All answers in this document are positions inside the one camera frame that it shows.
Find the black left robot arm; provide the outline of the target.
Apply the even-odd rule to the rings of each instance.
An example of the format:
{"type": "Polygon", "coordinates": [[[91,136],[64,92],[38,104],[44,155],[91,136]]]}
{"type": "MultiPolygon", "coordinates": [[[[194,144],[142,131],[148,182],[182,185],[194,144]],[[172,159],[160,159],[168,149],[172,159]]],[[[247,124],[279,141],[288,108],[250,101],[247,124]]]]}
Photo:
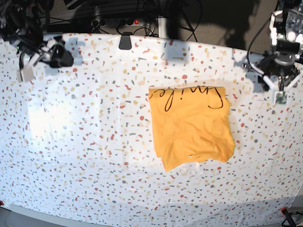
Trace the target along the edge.
{"type": "Polygon", "coordinates": [[[303,2],[281,0],[269,19],[270,50],[257,64],[258,83],[265,91],[285,91],[301,77],[295,62],[303,55],[303,2]]]}

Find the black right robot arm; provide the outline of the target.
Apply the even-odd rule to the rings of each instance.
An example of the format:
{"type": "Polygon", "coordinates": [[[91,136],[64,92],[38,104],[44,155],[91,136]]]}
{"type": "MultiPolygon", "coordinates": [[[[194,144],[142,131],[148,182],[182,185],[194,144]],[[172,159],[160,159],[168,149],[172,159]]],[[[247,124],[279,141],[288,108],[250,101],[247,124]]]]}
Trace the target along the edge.
{"type": "Polygon", "coordinates": [[[62,37],[44,39],[52,7],[52,0],[0,2],[0,37],[17,48],[21,70],[25,69],[25,55],[34,61],[33,65],[43,62],[51,68],[71,67],[74,63],[62,37]]]}

